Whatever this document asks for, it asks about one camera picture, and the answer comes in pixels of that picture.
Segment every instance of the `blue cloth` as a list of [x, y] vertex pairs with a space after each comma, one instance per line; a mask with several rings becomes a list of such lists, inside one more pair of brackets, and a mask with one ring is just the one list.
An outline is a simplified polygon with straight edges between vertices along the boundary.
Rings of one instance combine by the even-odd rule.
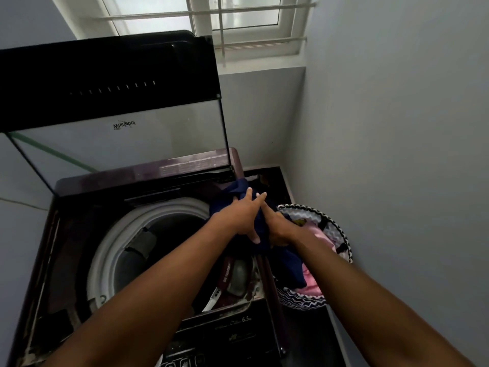
[[[229, 187], [221, 191], [210, 204], [210, 215], [212, 216], [230, 205], [233, 202], [234, 196], [237, 196], [239, 199], [244, 198], [248, 186], [248, 181], [243, 178], [236, 180]], [[256, 191], [253, 191], [252, 198], [255, 199], [255, 197]], [[251, 254], [265, 254], [268, 257], [272, 273], [277, 279], [278, 286], [288, 287], [290, 289], [306, 287], [307, 284], [302, 273], [302, 260], [294, 248], [291, 246], [270, 247], [268, 226], [261, 210], [255, 218], [255, 231], [261, 240], [259, 245], [254, 244], [248, 237], [239, 235], [231, 240], [230, 245], [240, 245], [242, 250], [246, 250]]]

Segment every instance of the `pink cloth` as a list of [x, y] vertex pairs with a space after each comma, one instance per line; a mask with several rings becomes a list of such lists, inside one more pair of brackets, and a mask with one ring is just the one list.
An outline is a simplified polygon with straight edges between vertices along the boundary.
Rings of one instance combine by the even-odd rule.
[[[309, 229], [309, 231], [314, 233], [317, 238], [324, 241], [334, 252], [336, 252], [333, 242], [331, 242], [330, 239], [327, 238], [326, 235], [322, 232], [322, 230], [319, 229], [317, 225], [314, 224], [312, 221], [306, 222], [302, 227], [305, 229]], [[296, 291], [298, 294], [308, 296], [321, 296], [323, 294], [321, 292], [321, 289], [317, 285], [316, 280], [304, 263], [302, 263], [302, 273], [304, 274], [304, 279], [306, 280], [307, 286], [304, 288], [295, 289], [294, 291]]]

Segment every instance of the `control button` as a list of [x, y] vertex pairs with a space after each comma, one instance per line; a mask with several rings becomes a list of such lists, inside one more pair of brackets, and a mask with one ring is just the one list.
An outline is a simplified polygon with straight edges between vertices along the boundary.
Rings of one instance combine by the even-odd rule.
[[196, 366], [201, 366], [205, 364], [205, 357], [203, 354], [197, 354], [195, 356], [195, 365]]

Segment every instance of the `person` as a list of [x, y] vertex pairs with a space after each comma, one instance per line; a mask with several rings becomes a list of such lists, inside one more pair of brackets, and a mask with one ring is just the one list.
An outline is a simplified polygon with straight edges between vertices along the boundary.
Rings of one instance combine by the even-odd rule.
[[257, 241], [261, 208], [273, 245], [293, 245], [352, 340], [374, 367], [473, 364], [380, 284], [336, 255], [309, 230], [275, 213], [266, 193], [214, 214], [192, 237], [98, 309], [45, 367], [154, 367], [212, 265], [236, 234]]

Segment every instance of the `finger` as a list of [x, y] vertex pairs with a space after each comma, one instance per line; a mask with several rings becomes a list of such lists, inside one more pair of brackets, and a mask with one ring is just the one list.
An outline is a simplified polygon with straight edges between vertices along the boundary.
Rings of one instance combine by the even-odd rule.
[[265, 198], [266, 198], [266, 192], [263, 192], [263, 193], [257, 193], [256, 194], [256, 199], [254, 200], [254, 202], [258, 205], [258, 206], [261, 206], [262, 203], [265, 202]]
[[248, 233], [247, 236], [256, 245], [258, 245], [261, 242], [260, 237], [258, 237], [258, 234], [255, 232], [255, 230]]
[[251, 187], [248, 187], [248, 189], [246, 190], [246, 196], [245, 196], [245, 198], [247, 200], [250, 200], [251, 201], [251, 199], [252, 199], [251, 196], [252, 195], [253, 195], [253, 189], [251, 189]]
[[260, 205], [260, 207], [263, 211], [263, 215], [265, 216], [265, 219], [269, 219], [269, 218], [273, 217], [274, 211], [270, 208], [270, 206], [268, 206], [266, 204], [266, 202], [263, 202]]

